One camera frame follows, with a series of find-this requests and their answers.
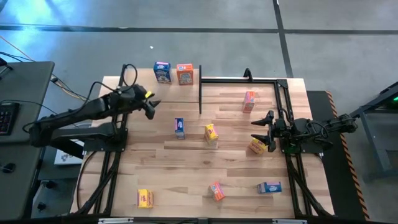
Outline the dark metal stand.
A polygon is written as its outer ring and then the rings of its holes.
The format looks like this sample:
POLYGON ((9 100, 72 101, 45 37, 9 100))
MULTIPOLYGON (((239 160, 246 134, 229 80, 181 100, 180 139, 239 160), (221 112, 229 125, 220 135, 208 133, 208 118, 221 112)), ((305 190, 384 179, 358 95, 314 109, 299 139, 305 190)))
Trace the dark metal stand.
POLYGON ((382 90, 373 100, 350 113, 361 120, 366 137, 377 160, 377 169, 363 177, 372 181, 386 177, 398 177, 398 82, 382 90))

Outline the blue Frosted Flakes cereal box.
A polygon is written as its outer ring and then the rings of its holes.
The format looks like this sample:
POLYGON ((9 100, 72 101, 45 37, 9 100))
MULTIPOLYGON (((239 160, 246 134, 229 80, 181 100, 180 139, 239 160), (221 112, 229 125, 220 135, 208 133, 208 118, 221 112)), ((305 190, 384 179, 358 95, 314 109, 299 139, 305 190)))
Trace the blue Frosted Flakes cereal box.
POLYGON ((281 191, 281 182, 263 182, 257 185, 258 194, 277 193, 281 191))
POLYGON ((172 77, 170 74, 171 64, 168 62, 156 62, 153 70, 155 77, 159 83, 171 84, 172 77))
POLYGON ((185 139, 185 125, 183 118, 175 118, 175 135, 177 139, 185 139))

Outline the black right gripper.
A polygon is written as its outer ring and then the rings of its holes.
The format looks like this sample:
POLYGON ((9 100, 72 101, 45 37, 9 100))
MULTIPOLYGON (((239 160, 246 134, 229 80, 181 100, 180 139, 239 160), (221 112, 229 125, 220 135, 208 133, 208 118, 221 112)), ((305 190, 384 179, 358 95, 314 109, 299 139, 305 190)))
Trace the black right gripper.
POLYGON ((253 121, 251 124, 257 126, 269 125, 268 135, 252 134, 251 137, 268 145, 268 151, 274 152, 276 150, 276 143, 274 138, 281 138, 286 131, 286 123, 284 118, 277 118, 274 122, 274 112, 269 110, 265 118, 253 121))

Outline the black aluminium table frame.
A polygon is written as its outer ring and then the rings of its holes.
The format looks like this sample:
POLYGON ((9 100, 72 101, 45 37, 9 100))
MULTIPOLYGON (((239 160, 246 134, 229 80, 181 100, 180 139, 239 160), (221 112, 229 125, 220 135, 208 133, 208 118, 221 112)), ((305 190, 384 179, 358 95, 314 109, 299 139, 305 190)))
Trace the black aluminium table frame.
POLYGON ((198 117, 167 113, 147 119, 143 112, 127 118, 127 143, 114 182, 99 200, 99 210, 113 217, 292 218, 294 207, 310 210, 308 200, 288 175, 280 149, 255 154, 252 134, 267 128, 251 124, 269 110, 283 108, 294 118, 312 114, 303 80, 297 78, 205 77, 199 70, 198 117), (255 92, 251 113, 243 113, 247 91, 255 92), (175 118, 183 118, 185 139, 175 135, 175 118), (214 124, 218 143, 205 140, 214 124), (225 198, 216 202, 209 185, 219 182, 225 198), (257 185, 281 182, 282 191, 258 194, 257 185), (137 190, 154 193, 152 208, 137 207, 137 190))

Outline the black keyboard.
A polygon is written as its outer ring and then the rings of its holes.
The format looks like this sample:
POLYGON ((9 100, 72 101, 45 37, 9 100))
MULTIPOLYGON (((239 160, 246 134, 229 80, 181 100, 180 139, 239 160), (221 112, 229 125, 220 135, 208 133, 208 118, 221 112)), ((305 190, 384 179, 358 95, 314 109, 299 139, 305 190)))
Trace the black keyboard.
POLYGON ((19 113, 19 107, 19 103, 0 104, 0 136, 11 135, 16 117, 19 113))

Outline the white printed sheet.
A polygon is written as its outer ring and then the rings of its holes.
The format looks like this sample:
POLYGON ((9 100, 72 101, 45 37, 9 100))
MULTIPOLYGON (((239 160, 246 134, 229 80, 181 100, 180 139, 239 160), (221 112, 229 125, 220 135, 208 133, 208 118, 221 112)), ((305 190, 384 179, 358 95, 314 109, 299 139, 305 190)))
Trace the white printed sheet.
POLYGON ((56 166, 67 166, 67 165, 82 164, 82 162, 83 162, 83 159, 79 159, 77 157, 74 157, 72 155, 69 155, 69 154, 57 149, 53 164, 56 166))

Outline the silver metal bracket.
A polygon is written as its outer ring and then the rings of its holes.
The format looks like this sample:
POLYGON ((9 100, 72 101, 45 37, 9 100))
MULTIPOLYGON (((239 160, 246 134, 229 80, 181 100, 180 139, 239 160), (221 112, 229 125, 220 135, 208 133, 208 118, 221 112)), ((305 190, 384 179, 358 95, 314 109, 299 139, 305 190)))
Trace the silver metal bracket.
POLYGON ((132 224, 134 223, 133 218, 100 218, 98 224, 132 224))
POLYGON ((273 219, 272 224, 308 224, 306 220, 298 219, 273 219))

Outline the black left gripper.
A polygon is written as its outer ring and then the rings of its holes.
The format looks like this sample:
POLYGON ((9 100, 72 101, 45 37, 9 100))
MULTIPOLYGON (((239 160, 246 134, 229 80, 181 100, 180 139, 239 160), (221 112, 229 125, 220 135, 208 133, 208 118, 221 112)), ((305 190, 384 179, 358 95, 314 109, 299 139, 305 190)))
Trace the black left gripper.
POLYGON ((149 100, 145 97, 147 90, 138 84, 134 85, 136 110, 144 110, 148 119, 153 119, 155 115, 155 107, 160 104, 161 100, 149 100))

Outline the orange Mini Wheats cereal box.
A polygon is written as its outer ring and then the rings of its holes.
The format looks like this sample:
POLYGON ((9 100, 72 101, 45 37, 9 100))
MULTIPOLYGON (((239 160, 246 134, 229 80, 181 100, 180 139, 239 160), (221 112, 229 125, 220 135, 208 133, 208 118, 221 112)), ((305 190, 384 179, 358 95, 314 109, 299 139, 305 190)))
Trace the orange Mini Wheats cereal box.
POLYGON ((255 105, 255 92, 247 91, 243 100, 243 113, 251 113, 255 105))
POLYGON ((179 85, 193 85, 193 64, 177 64, 177 78, 179 85))
POLYGON ((220 202, 225 198, 225 194, 219 182, 213 182, 210 184, 209 191, 216 202, 220 202))

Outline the yellow Corn Pops cereal box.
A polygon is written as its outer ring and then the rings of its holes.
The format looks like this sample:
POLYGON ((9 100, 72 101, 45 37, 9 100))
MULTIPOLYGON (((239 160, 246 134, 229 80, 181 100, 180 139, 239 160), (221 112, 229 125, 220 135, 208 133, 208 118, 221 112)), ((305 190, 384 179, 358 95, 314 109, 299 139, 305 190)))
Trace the yellow Corn Pops cereal box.
POLYGON ((218 133, 215 129, 214 124, 208 124, 205 126, 205 140, 209 145, 216 145, 218 143, 218 133))
POLYGON ((154 193, 148 189, 137 190, 137 207, 152 208, 154 206, 154 193))
POLYGON ((252 138, 251 142, 248 145, 248 148, 256 154, 263 154, 265 151, 267 151, 268 145, 264 144, 256 138, 252 138))

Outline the grey side desk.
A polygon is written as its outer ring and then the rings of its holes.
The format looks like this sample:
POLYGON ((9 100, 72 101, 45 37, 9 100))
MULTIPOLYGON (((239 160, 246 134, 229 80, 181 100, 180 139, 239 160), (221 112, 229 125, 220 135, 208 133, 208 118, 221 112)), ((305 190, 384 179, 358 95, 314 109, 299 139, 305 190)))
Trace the grey side desk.
POLYGON ((0 79, 0 103, 19 103, 19 113, 9 136, 0 136, 0 166, 14 163, 13 173, 0 171, 0 220, 25 217, 32 206, 30 195, 41 149, 29 144, 22 127, 37 120, 41 110, 53 62, 10 63, 0 79))

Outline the black mat hazard stripe edge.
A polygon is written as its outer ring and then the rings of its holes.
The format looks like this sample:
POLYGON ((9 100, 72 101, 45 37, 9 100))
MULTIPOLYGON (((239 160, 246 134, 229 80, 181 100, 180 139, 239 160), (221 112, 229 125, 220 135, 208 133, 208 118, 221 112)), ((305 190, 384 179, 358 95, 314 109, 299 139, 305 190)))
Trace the black mat hazard stripe edge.
MULTIPOLYGON (((333 97, 328 91, 307 91, 315 121, 337 117, 333 97)), ((335 215, 339 218, 369 221, 369 213, 353 166, 344 134, 329 134, 333 147, 324 152, 323 166, 335 215)))

